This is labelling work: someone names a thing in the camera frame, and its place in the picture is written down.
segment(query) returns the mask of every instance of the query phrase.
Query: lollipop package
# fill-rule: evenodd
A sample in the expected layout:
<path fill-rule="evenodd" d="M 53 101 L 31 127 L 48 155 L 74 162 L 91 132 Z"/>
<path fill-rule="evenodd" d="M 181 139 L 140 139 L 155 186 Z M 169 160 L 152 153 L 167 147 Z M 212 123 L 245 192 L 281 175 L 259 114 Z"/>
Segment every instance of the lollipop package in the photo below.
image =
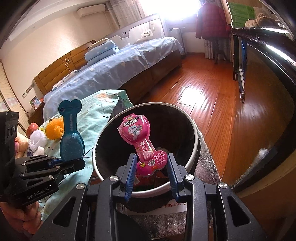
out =
<path fill-rule="evenodd" d="M 123 119 L 118 127 L 120 136 L 130 145 L 133 145 L 139 156 L 137 175 L 149 177 L 156 170 L 165 167 L 168 156 L 162 151 L 156 151 L 151 141 L 150 124 L 144 115 L 131 114 Z"/>

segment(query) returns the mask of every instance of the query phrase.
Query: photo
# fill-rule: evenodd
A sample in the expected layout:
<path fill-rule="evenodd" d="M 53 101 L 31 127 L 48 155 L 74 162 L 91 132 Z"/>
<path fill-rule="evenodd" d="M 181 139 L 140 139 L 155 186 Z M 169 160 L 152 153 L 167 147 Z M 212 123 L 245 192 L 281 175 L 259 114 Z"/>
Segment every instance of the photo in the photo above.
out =
<path fill-rule="evenodd" d="M 38 100 L 38 98 L 35 96 L 31 101 L 30 101 L 31 106 L 33 106 L 34 110 L 38 108 L 39 105 L 41 105 L 41 101 Z"/>

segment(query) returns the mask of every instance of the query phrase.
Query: silver bolt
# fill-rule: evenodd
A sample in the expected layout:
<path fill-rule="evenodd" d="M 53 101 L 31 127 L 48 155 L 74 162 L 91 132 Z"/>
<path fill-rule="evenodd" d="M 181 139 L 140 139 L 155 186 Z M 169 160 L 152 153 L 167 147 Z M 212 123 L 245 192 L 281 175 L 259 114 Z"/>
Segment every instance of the silver bolt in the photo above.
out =
<path fill-rule="evenodd" d="M 226 183 L 219 183 L 219 187 L 225 189 L 225 188 L 227 188 L 228 186 L 227 186 Z"/>
<path fill-rule="evenodd" d="M 192 180 L 194 180 L 194 176 L 191 175 L 191 174 L 186 175 L 185 178 L 186 178 L 188 181 L 192 181 Z"/>
<path fill-rule="evenodd" d="M 77 188 L 78 190 L 81 190 L 81 189 L 85 188 L 85 185 L 84 185 L 83 183 L 78 183 L 78 184 L 76 185 L 76 188 Z"/>
<path fill-rule="evenodd" d="M 110 181 L 115 182 L 118 180 L 118 176 L 111 176 L 109 179 L 110 179 Z"/>

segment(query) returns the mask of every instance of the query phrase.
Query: floral blanket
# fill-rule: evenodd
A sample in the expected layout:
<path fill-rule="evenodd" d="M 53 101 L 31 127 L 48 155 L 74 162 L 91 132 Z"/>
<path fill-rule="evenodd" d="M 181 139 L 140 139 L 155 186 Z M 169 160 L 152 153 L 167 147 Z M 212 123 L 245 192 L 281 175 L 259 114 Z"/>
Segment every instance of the floral blanket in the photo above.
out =
<path fill-rule="evenodd" d="M 125 90 L 101 90 L 82 99 L 81 103 L 82 109 L 77 115 L 77 130 L 84 141 L 84 161 L 86 166 L 83 170 L 65 175 L 59 184 L 59 191 L 39 201 L 39 210 L 42 213 L 43 221 L 77 183 L 87 184 L 89 182 L 93 172 L 92 150 L 99 133 L 112 115 L 116 115 L 133 106 Z M 60 157 L 59 144 L 60 139 L 55 141 L 49 140 L 45 147 L 45 155 Z"/>

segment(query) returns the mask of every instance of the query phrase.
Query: human hand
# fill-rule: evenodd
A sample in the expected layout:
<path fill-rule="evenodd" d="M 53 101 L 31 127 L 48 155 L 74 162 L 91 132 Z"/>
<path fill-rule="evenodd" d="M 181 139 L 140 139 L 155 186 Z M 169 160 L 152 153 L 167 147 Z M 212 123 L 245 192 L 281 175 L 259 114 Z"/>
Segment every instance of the human hand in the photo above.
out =
<path fill-rule="evenodd" d="M 8 223 L 18 232 L 26 230 L 35 234 L 42 224 L 41 213 L 38 211 L 39 202 L 28 205 L 24 210 L 16 209 L 7 202 L 0 202 L 0 208 Z"/>

